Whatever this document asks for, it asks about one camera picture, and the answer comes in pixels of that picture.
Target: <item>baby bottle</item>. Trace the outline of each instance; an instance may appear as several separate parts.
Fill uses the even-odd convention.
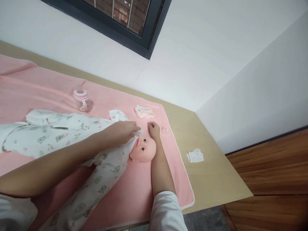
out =
[[[80,111],[89,111],[92,108],[90,103],[90,97],[86,90],[82,89],[80,85],[77,85],[77,89],[74,91],[74,99],[76,101],[77,109]]]

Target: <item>window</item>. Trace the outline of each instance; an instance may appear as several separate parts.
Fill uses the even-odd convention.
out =
[[[42,0],[150,59],[171,0]]]

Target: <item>pink blanket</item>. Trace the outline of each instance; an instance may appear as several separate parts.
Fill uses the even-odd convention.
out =
[[[161,134],[161,138],[180,207],[184,209],[192,206],[193,191],[161,104],[50,71],[27,60],[0,55],[0,123],[22,121],[30,108],[58,113],[79,112],[72,96],[77,84],[81,84],[90,94],[93,108],[87,113],[89,116],[109,118],[109,110],[120,109],[129,120],[136,121],[138,126],[148,132],[146,122],[150,119],[138,118],[134,108],[137,104],[152,107],[155,117],[151,120],[168,129],[167,133]],[[30,161],[32,158],[18,153],[0,154],[0,175]],[[93,169],[93,166],[80,167],[52,190],[34,198],[39,214],[30,229],[38,229],[82,185]],[[137,164],[130,160],[123,176],[101,200],[82,230],[105,230],[148,221],[152,203],[151,163]]]

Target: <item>pink bottle cap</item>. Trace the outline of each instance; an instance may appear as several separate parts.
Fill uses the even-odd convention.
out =
[[[89,98],[89,94],[86,90],[82,89],[80,85],[77,85],[77,89],[74,90],[74,98],[86,100],[87,98]]]

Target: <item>doll head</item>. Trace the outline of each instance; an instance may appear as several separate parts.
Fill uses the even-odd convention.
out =
[[[151,161],[156,153],[156,143],[155,141],[145,135],[141,134],[136,140],[135,145],[130,152],[129,156],[135,163],[146,163]]]

